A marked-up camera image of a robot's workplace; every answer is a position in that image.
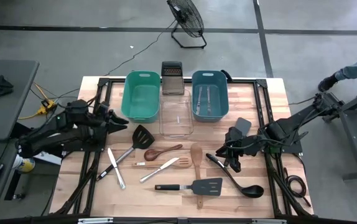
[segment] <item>blue plastic basket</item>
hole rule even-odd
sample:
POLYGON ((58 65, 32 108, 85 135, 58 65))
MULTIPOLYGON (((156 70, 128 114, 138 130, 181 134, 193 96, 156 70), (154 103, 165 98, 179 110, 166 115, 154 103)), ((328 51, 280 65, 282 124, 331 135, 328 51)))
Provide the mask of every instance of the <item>blue plastic basket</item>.
POLYGON ((158 119, 160 76, 156 72, 135 71, 124 82, 122 114, 135 123, 158 119))
POLYGON ((223 118, 229 110, 227 79, 220 71, 197 71, 192 75, 192 113, 199 122, 217 122, 223 118), (210 89, 210 112, 208 111, 208 92, 210 89))

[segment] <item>green plastic basket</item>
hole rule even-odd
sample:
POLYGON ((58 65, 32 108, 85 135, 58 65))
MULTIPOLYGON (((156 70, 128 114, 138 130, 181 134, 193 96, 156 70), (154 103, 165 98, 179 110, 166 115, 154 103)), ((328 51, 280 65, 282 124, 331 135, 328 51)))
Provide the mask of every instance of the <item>green plastic basket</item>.
POLYGON ((134 71, 124 82, 122 114, 135 123, 152 123, 158 118, 160 76, 134 71))

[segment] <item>yellow extension cord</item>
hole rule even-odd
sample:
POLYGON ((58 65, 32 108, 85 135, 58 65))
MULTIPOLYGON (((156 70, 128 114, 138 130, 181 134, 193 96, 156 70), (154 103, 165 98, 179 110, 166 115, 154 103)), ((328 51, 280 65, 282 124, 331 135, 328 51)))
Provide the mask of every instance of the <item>yellow extension cord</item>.
POLYGON ((36 114, 30 115, 30 116, 26 116, 26 117, 21 117, 21 118, 18 118, 18 119, 31 119, 31 118, 36 117, 37 115, 47 114, 47 113, 49 112, 49 110, 50 110, 53 106, 55 106, 54 101, 49 100, 49 98, 47 98, 46 94, 44 94, 44 92, 42 91, 42 89, 40 88, 40 86, 38 86, 36 83, 35 83, 35 86, 36 86, 36 88, 40 91, 40 93, 43 95, 43 97, 48 101, 49 105, 47 106, 47 108, 45 108, 45 107, 42 105, 42 106, 40 106, 40 109, 37 110, 36 114))

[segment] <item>fan stand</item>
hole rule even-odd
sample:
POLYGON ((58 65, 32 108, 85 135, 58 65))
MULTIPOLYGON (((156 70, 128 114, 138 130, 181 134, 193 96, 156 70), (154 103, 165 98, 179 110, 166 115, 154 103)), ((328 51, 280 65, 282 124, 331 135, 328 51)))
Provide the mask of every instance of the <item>fan stand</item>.
POLYGON ((205 48, 205 46, 207 45, 207 43, 206 43, 205 38, 203 37, 203 34, 200 34, 200 36, 202 37, 202 40, 203 40, 203 42, 205 43, 204 45, 202 45, 202 46, 191 46, 191 47, 183 46, 183 45, 174 37, 174 35, 173 35, 173 33, 177 30, 177 26, 179 26, 179 23, 178 23, 178 22, 176 22, 176 26, 174 26, 174 28, 173 28, 171 34, 172 34, 172 38, 179 44, 179 46, 180 46, 181 48, 184 48, 184 49, 198 49, 198 48, 204 49, 204 48, 205 48))

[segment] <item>gray table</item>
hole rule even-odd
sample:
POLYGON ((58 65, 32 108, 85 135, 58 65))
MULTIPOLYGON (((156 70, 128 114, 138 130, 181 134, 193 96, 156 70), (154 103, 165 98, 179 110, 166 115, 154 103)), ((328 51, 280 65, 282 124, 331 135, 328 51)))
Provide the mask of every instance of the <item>gray table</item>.
POLYGON ((35 61, 0 60, 0 75, 4 75, 6 80, 14 85, 11 94, 0 97, 0 157, 5 151, 1 158, 4 170, 0 179, 0 198, 6 186, 10 185, 7 180, 17 154, 14 147, 16 139, 11 137, 19 135, 17 132, 24 128, 17 123, 17 118, 38 67, 39 63, 35 61))

